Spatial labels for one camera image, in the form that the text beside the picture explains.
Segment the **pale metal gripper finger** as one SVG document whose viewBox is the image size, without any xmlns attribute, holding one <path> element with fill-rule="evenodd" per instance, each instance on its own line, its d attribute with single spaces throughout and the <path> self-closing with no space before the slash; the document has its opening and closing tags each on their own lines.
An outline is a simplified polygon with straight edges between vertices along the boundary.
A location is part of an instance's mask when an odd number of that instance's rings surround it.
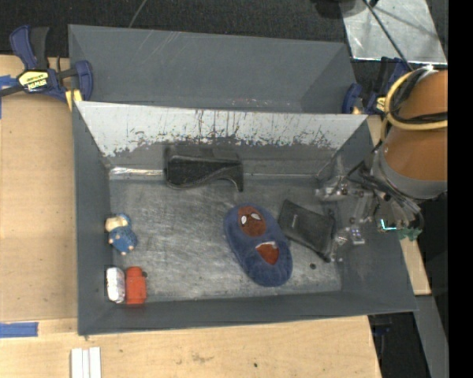
<svg viewBox="0 0 473 378">
<path fill-rule="evenodd" d="M 348 229 L 349 238 L 352 242 L 352 245 L 359 246 L 366 243 L 365 237 L 359 227 L 350 227 Z"/>
<path fill-rule="evenodd" d="M 344 235 L 334 234 L 326 250 L 326 260 L 328 262 L 342 262 L 345 259 L 347 244 L 348 239 Z"/>
</svg>

